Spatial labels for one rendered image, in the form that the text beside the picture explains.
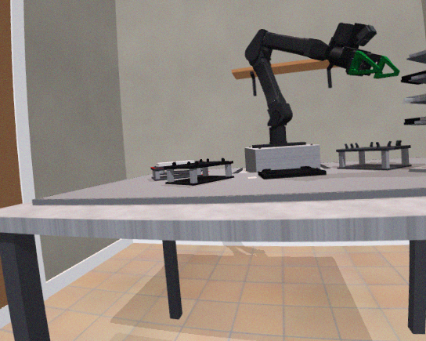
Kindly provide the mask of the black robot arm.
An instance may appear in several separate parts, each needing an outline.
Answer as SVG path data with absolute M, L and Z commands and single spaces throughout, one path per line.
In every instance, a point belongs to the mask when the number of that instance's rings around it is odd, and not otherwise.
M 260 29 L 246 48 L 245 57 L 261 83 L 269 108 L 267 111 L 270 119 L 267 126 L 271 128 L 269 128 L 269 144 L 252 145 L 252 148 L 306 145 L 306 142 L 287 143 L 285 125 L 292 119 L 293 113 L 290 104 L 286 103 L 280 91 L 271 68 L 270 57 L 273 49 L 307 56 L 314 60 L 327 59 L 330 64 L 341 67 L 340 58 L 350 60 L 353 50 L 371 53 L 358 48 L 360 45 L 365 46 L 376 34 L 374 26 L 371 25 L 339 23 L 327 45 L 319 39 L 297 38 Z

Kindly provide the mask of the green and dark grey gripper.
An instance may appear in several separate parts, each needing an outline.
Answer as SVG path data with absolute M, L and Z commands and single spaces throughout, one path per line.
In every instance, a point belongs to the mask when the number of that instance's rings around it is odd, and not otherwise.
M 377 64 L 375 64 L 376 62 Z M 394 73 L 383 74 L 382 71 L 385 64 L 387 64 L 394 71 Z M 374 53 L 364 54 L 364 52 L 356 50 L 352 51 L 350 60 L 340 58 L 340 65 L 346 69 L 346 74 L 356 76 L 370 76 L 370 74 L 375 73 L 374 78 L 387 78 L 398 76 L 400 72 L 400 70 L 386 56 L 381 56 Z M 373 67 L 372 70 L 371 67 Z

